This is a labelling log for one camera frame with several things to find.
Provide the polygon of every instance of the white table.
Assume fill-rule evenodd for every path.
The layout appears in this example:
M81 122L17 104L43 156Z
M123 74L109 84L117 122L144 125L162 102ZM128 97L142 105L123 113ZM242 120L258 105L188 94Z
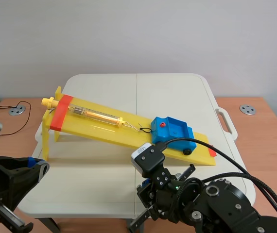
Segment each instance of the white table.
M238 135L231 119L218 107L207 81L199 75L81 74L67 81L63 93L150 119L170 116L186 121L194 132L207 135L210 144L244 166L234 143ZM217 113L224 115L231 133L222 129ZM35 136L38 145L33 157L42 156L40 134L41 127ZM35 218L135 218L144 210L136 196L136 186L143 178L130 163L132 152L63 133L59 142L50 142L50 171L18 207ZM221 156L216 157L216 163L197 166L193 176L204 179L238 171ZM172 174L182 173L189 165L171 158L164 164ZM250 181L229 180L254 203Z

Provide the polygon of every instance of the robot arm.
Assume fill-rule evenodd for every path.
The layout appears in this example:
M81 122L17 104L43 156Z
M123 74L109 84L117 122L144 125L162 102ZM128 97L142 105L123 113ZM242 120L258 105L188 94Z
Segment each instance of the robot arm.
M189 178L195 167L180 176L163 167L164 144L144 144L132 154L132 164L147 178L137 187L146 210L129 227L135 232L148 218L179 221L194 226L197 233L270 233L277 232L277 218L261 216L247 197L226 179Z
M25 225L13 211L49 168L40 159L0 156L0 222L11 232L28 233L33 229L32 223Z

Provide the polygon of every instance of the red stripe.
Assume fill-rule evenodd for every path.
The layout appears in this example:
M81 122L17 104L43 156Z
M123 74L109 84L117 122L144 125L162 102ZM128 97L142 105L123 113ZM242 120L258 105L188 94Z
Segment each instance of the red stripe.
M211 150L210 148L208 148L208 151L209 151L211 157L216 157L217 156L216 152Z
M61 131L63 121L72 98L72 96L63 95L56 107L50 129Z

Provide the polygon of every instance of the screw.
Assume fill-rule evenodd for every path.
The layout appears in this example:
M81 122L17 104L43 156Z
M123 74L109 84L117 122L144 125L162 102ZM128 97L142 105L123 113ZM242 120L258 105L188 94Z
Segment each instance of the screw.
M265 232L265 229L263 227L257 227L257 231L259 233L264 233Z
M199 212L199 211L194 211L192 212L191 214L191 218L194 220L194 221L200 221L202 219L202 214Z

